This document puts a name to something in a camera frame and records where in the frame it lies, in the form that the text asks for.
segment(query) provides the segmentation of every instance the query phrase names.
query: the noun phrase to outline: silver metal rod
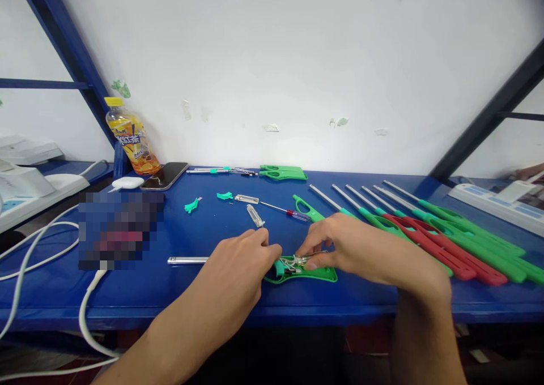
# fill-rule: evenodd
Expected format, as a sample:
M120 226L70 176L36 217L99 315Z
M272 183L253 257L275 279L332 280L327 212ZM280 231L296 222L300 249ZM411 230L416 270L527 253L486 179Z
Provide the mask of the silver metal rod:
M387 201L381 199L379 196L374 194L370 189L366 188L365 186L361 186L361 188L371 197L373 197L376 201L378 201L380 204L383 204L384 207L386 207L388 210L395 212L396 209L391 204L389 204Z
M332 201L329 197L327 197L325 194L323 194L320 190L315 188L313 185L310 184L309 187L313 190L314 193L316 193L325 201L327 201L329 205L332 206L334 209L336 209L337 211L340 211L342 209L341 206L339 206L336 202Z
M283 208L280 208L280 207L274 207L273 205L264 203L263 201L261 201L261 204L266 205L267 207L270 207L270 208L275 208L275 209L279 209L280 211L287 212L286 209L283 209Z
M393 201L399 203L400 205L408 208L409 210L413 211L414 209L416 209L416 207L414 207L412 204L410 204L409 202L407 201L404 201L402 198L400 198L398 195L394 195L392 192L388 191L388 190L385 190L383 188L379 188L378 186L374 185L374 188L376 190L378 190L379 192L381 192L382 194L388 196L389 198L391 198Z
M376 207L368 198L359 194L359 192L356 189L352 188L349 184L346 184L346 188L350 190L352 193L354 193L356 196L358 196L361 199L361 201L363 201L366 205L368 205L372 209L378 209L378 207Z
M387 180L384 180L384 183L387 184L388 186L391 186L393 187L395 190L397 190L399 193L403 193L404 195L406 196L409 196L412 200L416 200L416 201L419 201L419 198L417 198L415 195L411 195L408 191L405 191L403 190L402 188L400 187L397 187L395 184L393 184L392 182L389 182Z
M343 196L351 205L353 205L357 210L361 209L361 206L357 204L354 200L351 199L349 195L347 195L345 192L343 192L341 189L339 189L335 184L333 184L333 188L338 191L338 193Z
M168 264L203 264L208 260L208 256L200 257L183 257L183 256L170 256L168 258Z
M224 170L224 169L212 169L212 170L215 170L216 173L228 173L228 170ZM211 172L209 170L207 171L201 171L201 170L187 170L186 173L190 173L190 174L211 174Z

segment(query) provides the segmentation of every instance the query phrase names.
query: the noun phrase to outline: white electrical cord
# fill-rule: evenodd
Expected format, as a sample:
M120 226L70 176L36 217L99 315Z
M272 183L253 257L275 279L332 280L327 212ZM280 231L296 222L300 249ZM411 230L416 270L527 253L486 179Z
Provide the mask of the white electrical cord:
M86 174L89 170L91 170L94 166L96 166L100 162L101 161L97 161L96 163L93 163L83 173L81 173L80 176ZM25 238L24 240L19 242L17 245L13 246L12 248L8 249L6 252L4 252L3 254L0 255L0 259L4 258L8 254L12 253L14 250L19 248L21 245L28 242L35 235L37 235L36 238L34 239L34 241L32 242L32 244L30 245L30 247L28 248L28 250L27 250L27 252L26 252L26 254L25 254L24 258L23 258L23 261L21 262L19 272L12 273L10 275L0 277L0 281L12 279L13 277L17 277L17 282L15 283L15 290L14 290L14 294L13 294L13 301L11 303L10 315L8 317L6 325L4 326L2 332L0 333L0 340L4 337L6 332L11 327L11 324L13 323L13 320L15 319L15 314L17 313L17 308L19 306L19 300L20 300L20 296L21 296L21 287L23 285L23 278L24 278L25 272L36 269L36 268L38 268L38 267L52 261L53 259L56 259L56 258L62 256L63 254L65 254L68 251L70 251L71 249L73 249L79 243L79 238L78 238L69 247L65 248L64 250L60 251L59 253L57 253L57 254L55 254L53 256L50 256L49 258L47 258L47 259L45 259L45 260L43 260L41 262L38 262L38 263L36 263L36 264L34 264L34 265L30 266L30 267L27 267L28 261L30 259L30 256L32 255L32 252L36 248L37 244L40 242L42 236L49 230L49 228L51 228L52 226L56 226L56 225L70 225L70 226L73 226L73 227L79 229L79 225L76 224L76 223L71 223L71 222L68 222L68 221L57 222L57 220L59 218L63 217L65 214L67 214L68 212L70 212L73 209L77 208L78 206L79 205L75 205L75 206L67 209L66 211L64 211L63 213L61 213L57 217L55 217L55 219L53 219L46 226L44 226L43 228L40 228L39 230L35 231L33 234L31 234L30 236L28 236L27 238ZM15 379L15 378L38 377L38 376L42 376L42 375L50 376L50 375L71 374L71 373L76 373L76 372L79 372L79 371L85 371L85 370L93 369L95 367L107 365L107 364L115 362L115 361L117 361L119 359L119 354L115 353L114 351L111 351L111 350L107 349L106 347L100 345L99 343L97 343L95 341L95 339L91 336L91 333L89 332L89 330L87 328L87 323L85 321L85 310L86 310L86 307L87 307L87 302L89 300L89 297L90 297L92 291L94 290L94 288L97 286L100 279L105 275L105 273L106 273L106 271L97 271L96 274L95 274L95 277L91 281L91 284L87 288L87 291L85 293L85 296L83 297L83 301L82 301L81 306L79 308L79 327L80 327L80 330L81 330L81 332L83 334L83 337L85 338L87 343L92 348L94 348L95 350L99 351L102 354L105 354L107 356L114 357L114 358L112 358L110 360L107 360L107 361L99 362L99 363L96 363L96 364L93 364L93 365L88 365L88 366L85 366L85 367L80 367L80 368L71 369L71 370L43 371L43 372L21 373L21 374L7 375L7 376L4 376L4 377L0 377L0 382L4 381L4 380L8 380L8 379Z
M83 171L82 173L79 173L78 175L79 176L84 176L85 174L87 174L89 171L91 171L95 166L99 165L101 162L104 162L104 163L108 163L106 160L100 160L100 161L96 161L94 162L93 164L91 164L89 167L87 167L87 169L85 171Z

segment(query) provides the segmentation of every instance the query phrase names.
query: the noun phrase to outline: smartphone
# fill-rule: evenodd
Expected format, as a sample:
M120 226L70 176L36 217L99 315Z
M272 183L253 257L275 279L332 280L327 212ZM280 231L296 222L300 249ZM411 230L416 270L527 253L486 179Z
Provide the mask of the smartphone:
M187 163L171 161L163 165L163 167L148 178L140 187L141 190L147 191L165 191L172 187L180 175L189 167Z

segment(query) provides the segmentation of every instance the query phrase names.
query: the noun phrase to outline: right hand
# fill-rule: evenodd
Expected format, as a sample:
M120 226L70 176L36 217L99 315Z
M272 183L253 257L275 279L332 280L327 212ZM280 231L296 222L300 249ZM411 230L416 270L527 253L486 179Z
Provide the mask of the right hand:
M439 289L441 297L451 295L444 268L423 249L345 214L312 224L296 255L320 251L323 243L327 247L333 243L335 250L312 256L305 269L335 267L412 294Z

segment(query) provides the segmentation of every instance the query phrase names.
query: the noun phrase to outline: plastic bottle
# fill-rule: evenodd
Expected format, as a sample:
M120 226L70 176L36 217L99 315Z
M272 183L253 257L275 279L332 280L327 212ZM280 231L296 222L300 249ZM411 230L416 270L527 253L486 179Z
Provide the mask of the plastic bottle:
M104 100L110 107L106 114L106 122L123 146L134 171L140 176L155 174L160 170L160 163L153 154L138 116L124 108L125 104L121 98L105 97Z

